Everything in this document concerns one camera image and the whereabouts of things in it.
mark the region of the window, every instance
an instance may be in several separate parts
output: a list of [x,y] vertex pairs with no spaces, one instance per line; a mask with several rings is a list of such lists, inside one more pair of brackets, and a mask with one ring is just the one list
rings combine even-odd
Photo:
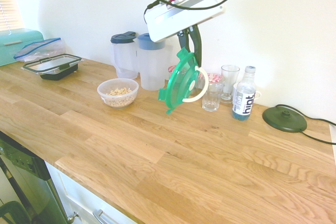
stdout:
[[23,28],[23,22],[15,0],[0,0],[0,31]]

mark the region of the plastic bag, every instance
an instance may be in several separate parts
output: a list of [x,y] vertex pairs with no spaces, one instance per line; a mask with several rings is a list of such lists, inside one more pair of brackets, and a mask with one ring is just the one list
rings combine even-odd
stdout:
[[62,54],[65,54],[65,46],[61,38],[54,38],[26,45],[15,54],[14,59],[28,62]]

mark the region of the red gingham lid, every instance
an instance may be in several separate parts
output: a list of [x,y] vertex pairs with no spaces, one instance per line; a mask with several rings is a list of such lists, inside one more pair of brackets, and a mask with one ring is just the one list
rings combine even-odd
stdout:
[[172,73],[175,68],[176,68],[176,66],[170,66],[170,67],[168,67],[168,72]]
[[222,79],[222,76],[216,73],[208,73],[208,77],[209,77],[209,82],[220,82]]

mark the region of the hint water bottle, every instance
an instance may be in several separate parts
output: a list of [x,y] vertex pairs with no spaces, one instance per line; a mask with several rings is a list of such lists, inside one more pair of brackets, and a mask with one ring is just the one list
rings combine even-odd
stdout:
[[250,117],[256,94],[256,85],[254,83],[255,72],[255,67],[247,66],[243,79],[237,85],[236,97],[232,107],[234,119],[245,121]]

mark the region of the black lid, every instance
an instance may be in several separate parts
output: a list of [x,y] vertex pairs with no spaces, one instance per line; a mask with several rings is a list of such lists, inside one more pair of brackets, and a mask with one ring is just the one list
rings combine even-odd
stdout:
[[128,31],[124,34],[116,34],[111,37],[111,42],[114,44],[126,44],[132,43],[133,40],[136,38],[135,32]]
[[284,107],[268,108],[262,117],[272,127],[286,132],[301,132],[307,128],[307,122],[299,113]]

